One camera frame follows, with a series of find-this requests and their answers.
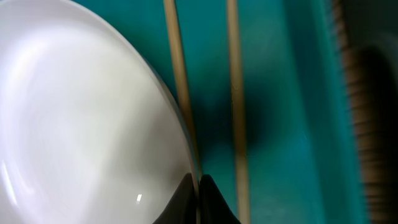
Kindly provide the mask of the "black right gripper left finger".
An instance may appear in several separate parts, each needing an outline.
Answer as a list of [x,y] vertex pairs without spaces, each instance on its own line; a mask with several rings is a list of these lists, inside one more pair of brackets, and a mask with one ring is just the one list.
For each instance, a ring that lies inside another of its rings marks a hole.
[[197,198],[191,173],[187,173],[164,211],[153,224],[196,224]]

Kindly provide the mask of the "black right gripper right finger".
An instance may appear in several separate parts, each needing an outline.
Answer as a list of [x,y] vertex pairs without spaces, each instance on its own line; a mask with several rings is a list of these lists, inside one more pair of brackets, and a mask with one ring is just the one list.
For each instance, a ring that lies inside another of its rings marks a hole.
[[200,180],[199,204],[201,224],[240,224],[208,174]]

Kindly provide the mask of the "large white plate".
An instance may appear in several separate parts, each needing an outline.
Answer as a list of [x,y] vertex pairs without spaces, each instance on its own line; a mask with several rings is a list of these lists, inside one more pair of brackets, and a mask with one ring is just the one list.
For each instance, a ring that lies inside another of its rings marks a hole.
[[1,2],[1,222],[154,223],[192,144],[151,66],[73,1]]

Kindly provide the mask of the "wooden chopstick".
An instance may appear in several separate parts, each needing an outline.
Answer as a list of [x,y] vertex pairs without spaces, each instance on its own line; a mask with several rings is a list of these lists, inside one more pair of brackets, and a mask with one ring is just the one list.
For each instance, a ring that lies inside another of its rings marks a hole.
[[228,17],[229,71],[238,218],[241,223],[249,224],[250,206],[248,162],[246,159],[246,120],[237,1],[227,0],[226,8]]
[[202,171],[197,148],[195,124],[193,121],[193,113],[188,89],[188,80],[185,68],[185,58],[183,54],[183,45],[180,35],[177,8],[175,6],[175,0],[163,0],[163,3],[178,104],[180,107],[180,111],[182,112],[184,122],[190,134],[190,139],[193,145],[194,161],[197,167],[197,177],[200,179],[202,177]]

